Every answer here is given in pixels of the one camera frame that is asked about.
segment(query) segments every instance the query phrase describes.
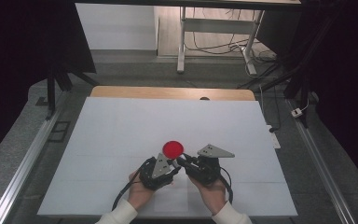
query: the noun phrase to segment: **black stand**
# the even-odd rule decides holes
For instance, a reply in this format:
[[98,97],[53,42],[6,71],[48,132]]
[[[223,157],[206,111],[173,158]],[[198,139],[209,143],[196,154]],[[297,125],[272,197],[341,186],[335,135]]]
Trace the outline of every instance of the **black stand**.
[[68,76],[68,72],[83,79],[93,87],[100,85],[99,82],[88,77],[84,73],[79,72],[69,64],[52,65],[48,71],[48,115],[46,120],[51,119],[56,109],[55,81],[57,81],[57,84],[60,86],[62,91],[70,91],[73,87],[72,81]]
[[[283,94],[285,98],[292,99],[296,96],[299,90],[301,90],[301,103],[300,108],[303,109],[303,115],[300,116],[300,120],[303,123],[305,128],[308,128],[307,125],[307,105],[309,103],[308,99],[308,92],[309,92],[309,80],[310,80],[310,60],[314,55],[315,51],[321,45],[325,35],[327,34],[329,28],[333,24],[334,20],[337,18],[339,12],[341,11],[342,7],[344,6],[346,0],[338,0],[338,6],[335,6],[334,12],[331,12],[330,15],[326,15],[324,21],[322,22],[322,26],[318,31],[317,35],[312,40],[307,52],[305,53],[304,57],[302,58],[301,62],[298,64],[297,67],[292,69],[291,71],[287,72],[285,75],[267,83],[261,87],[262,91],[266,91],[275,85],[278,85],[288,78],[291,78],[290,83],[284,90]],[[253,92],[260,92],[260,89],[254,89]]]

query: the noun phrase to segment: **wooden board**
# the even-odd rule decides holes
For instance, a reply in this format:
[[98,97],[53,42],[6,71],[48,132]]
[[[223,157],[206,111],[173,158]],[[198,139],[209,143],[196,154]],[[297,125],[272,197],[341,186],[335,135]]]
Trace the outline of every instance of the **wooden board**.
[[119,87],[98,86],[92,90],[91,97],[143,98],[143,99],[182,99],[199,100],[208,97],[219,101],[254,101],[249,90],[190,89],[161,87]]

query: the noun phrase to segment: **black curtain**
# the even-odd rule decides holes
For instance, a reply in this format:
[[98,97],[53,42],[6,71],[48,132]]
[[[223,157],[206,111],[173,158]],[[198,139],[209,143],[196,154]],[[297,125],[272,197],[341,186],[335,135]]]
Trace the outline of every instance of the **black curtain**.
[[358,1],[350,0],[311,64],[317,112],[358,167]]
[[0,1],[0,143],[53,64],[95,72],[74,3]]

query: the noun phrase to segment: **metal rail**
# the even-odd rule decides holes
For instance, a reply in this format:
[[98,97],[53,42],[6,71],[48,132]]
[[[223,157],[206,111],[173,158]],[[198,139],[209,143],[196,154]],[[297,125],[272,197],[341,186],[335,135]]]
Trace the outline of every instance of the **metal rail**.
[[66,92],[62,93],[59,102],[57,103],[56,112],[49,120],[45,120],[43,122],[39,132],[34,138],[33,143],[30,145],[27,153],[25,154],[25,157],[22,160],[19,169],[17,170],[16,174],[14,174],[7,189],[5,190],[5,193],[0,200],[0,224],[5,222],[7,215],[9,214],[14,202],[17,199],[17,196],[20,193],[22,185],[26,181],[28,174],[30,174],[34,163],[36,162],[40,154],[40,151],[48,140],[50,131],[54,127],[58,116],[62,112],[62,108],[67,99],[67,94],[68,93]]
[[[289,100],[286,100],[286,103],[290,111],[295,109]],[[355,224],[356,222],[351,213],[351,210],[348,207],[348,204],[345,201],[341,190],[334,181],[334,178],[332,177],[326,163],[324,162],[324,158],[319,151],[319,148],[313,141],[310,131],[304,128],[299,119],[296,119],[296,126],[301,134],[301,137],[304,140],[305,145],[307,146],[308,152],[310,154],[310,157],[312,158],[313,163],[315,164],[316,170],[318,171],[319,176],[324,183],[324,187],[332,199],[333,205],[337,210],[341,222],[343,224]]]

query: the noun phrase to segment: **metal bracket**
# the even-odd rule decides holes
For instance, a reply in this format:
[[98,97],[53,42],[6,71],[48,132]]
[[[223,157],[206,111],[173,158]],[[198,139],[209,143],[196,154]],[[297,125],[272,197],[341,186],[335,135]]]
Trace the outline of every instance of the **metal bracket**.
[[171,167],[168,164],[168,158],[166,158],[162,153],[159,153],[155,164],[155,168],[153,170],[152,178],[155,179],[161,175],[165,175],[170,170]]
[[208,158],[233,158],[235,155],[231,152],[227,152],[220,147],[208,144],[208,146],[202,148],[197,152],[200,156]]

